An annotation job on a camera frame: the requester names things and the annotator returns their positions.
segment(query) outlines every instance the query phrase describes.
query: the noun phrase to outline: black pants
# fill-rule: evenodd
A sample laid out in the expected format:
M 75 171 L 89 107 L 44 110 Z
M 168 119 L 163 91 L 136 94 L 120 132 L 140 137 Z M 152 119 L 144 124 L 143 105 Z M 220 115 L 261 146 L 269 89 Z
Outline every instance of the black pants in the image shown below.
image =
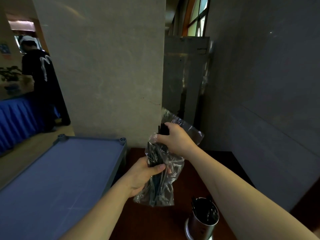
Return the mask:
M 56 124 L 54 107 L 58 110 L 63 125 L 70 125 L 70 118 L 60 91 L 35 93 L 36 101 L 44 122 L 44 130 L 50 131 Z

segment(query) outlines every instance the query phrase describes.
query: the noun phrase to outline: white print on shirt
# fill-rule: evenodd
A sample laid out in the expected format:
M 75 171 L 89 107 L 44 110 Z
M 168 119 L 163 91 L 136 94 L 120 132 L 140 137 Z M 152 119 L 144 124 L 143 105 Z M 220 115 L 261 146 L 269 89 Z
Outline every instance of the white print on shirt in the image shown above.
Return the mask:
M 44 75 L 44 80 L 47 82 L 48 78 L 47 78 L 47 71 L 45 68 L 45 61 L 46 63 L 50 64 L 51 58 L 48 55 L 45 55 L 44 57 L 40 57 L 40 61 L 41 61 L 41 68 L 43 71 L 43 75 Z

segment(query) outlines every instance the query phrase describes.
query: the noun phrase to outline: gray plastic tray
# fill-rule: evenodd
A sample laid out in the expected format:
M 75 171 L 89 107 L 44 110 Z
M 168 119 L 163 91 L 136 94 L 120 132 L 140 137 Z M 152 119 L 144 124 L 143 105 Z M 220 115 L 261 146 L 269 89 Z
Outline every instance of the gray plastic tray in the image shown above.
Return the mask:
M 0 239 L 58 239 L 110 188 L 126 139 L 59 135 L 0 191 Z

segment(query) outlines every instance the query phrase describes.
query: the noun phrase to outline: black t-shirt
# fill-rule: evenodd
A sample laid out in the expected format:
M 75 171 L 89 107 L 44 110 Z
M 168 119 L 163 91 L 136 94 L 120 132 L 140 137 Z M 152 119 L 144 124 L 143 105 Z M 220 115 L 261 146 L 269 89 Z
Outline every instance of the black t-shirt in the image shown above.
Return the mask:
M 22 74 L 32 75 L 34 91 L 43 96 L 51 96 L 57 89 L 58 80 L 49 54 L 40 49 L 27 52 L 22 57 Z

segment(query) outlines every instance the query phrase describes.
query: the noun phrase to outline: person in black shirt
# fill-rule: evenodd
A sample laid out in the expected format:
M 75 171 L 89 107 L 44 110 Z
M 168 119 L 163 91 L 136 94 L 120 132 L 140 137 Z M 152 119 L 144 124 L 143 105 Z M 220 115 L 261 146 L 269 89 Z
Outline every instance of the person in black shirt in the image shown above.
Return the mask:
M 22 58 L 22 74 L 33 77 L 34 94 L 43 117 L 44 132 L 56 130 L 54 107 L 60 113 L 62 124 L 69 125 L 70 118 L 49 54 L 38 49 L 35 38 L 31 36 L 23 36 L 20 46 L 26 52 Z

